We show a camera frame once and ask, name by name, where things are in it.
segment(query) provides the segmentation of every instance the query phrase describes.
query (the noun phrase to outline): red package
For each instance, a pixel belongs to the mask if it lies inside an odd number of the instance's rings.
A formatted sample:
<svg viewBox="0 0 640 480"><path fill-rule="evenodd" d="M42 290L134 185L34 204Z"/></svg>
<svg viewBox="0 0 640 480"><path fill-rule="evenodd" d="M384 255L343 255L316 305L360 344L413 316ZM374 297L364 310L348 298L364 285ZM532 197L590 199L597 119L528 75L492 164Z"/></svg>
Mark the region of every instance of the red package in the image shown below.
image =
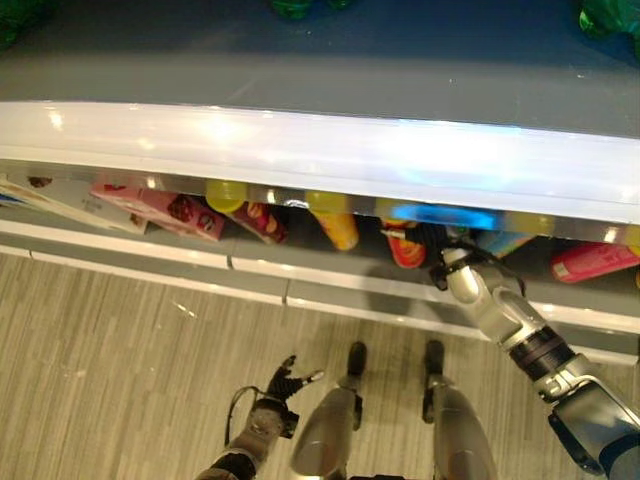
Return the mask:
<svg viewBox="0 0 640 480"><path fill-rule="evenodd" d="M102 184L91 194L179 235L219 240L224 227L222 215L190 195Z"/></svg>
<svg viewBox="0 0 640 480"><path fill-rule="evenodd" d="M640 247L588 243L556 255L551 270L561 282L575 283L635 265L640 265Z"/></svg>

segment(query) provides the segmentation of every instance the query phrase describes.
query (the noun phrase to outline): product box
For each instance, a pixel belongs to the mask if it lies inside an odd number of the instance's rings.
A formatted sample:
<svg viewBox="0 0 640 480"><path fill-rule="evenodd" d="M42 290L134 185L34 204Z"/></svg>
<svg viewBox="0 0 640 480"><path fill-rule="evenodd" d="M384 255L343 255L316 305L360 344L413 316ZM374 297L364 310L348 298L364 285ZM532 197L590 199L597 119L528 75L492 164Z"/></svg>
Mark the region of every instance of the product box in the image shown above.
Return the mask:
<svg viewBox="0 0 640 480"><path fill-rule="evenodd" d="M80 180L0 174L3 195L94 227L144 233L146 220L95 198L90 189Z"/></svg>
<svg viewBox="0 0 640 480"><path fill-rule="evenodd" d="M102 184L91 194L180 235L219 240L224 227L222 215L190 195Z"/></svg>

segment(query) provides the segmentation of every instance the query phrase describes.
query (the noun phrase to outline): product label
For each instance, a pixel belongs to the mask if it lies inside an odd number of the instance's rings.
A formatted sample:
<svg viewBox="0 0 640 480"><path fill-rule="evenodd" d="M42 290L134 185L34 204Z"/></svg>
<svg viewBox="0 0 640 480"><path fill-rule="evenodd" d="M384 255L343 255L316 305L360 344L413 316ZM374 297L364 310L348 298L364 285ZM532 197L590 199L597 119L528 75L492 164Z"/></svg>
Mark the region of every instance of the product label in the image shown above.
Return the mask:
<svg viewBox="0 0 640 480"><path fill-rule="evenodd" d="M280 243L287 237L284 225L263 203L245 202L239 209L228 215L267 243Z"/></svg>

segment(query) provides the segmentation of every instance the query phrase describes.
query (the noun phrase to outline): gray floor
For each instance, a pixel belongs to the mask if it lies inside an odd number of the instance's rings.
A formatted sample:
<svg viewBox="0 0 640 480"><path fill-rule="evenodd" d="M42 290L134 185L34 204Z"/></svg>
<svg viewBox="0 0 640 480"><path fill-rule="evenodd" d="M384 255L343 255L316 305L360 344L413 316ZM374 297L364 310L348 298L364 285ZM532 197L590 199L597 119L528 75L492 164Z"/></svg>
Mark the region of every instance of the gray floor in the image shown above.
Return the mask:
<svg viewBox="0 0 640 480"><path fill-rule="evenodd" d="M350 472L427 479L432 431L419 412L428 337L0 256L0 478L189 480L221 449L236 388L265 386L297 353L301 371L327 370L291 404L304 419L361 339L370 362ZM484 342L431 337L445 342L447 373L476 406L502 479L583 478L507 358ZM638 367L605 370L640 402ZM292 447L281 441L261 478L286 479Z"/></svg>

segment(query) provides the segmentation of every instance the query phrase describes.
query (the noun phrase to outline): pink box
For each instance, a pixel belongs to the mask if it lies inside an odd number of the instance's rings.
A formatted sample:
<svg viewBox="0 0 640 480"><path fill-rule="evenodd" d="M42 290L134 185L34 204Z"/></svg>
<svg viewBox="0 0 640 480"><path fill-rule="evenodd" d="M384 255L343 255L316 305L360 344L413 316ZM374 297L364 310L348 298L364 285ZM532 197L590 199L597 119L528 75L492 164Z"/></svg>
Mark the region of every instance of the pink box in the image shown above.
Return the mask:
<svg viewBox="0 0 640 480"><path fill-rule="evenodd" d="M180 235L219 240L225 218L181 193L96 184L91 194Z"/></svg>

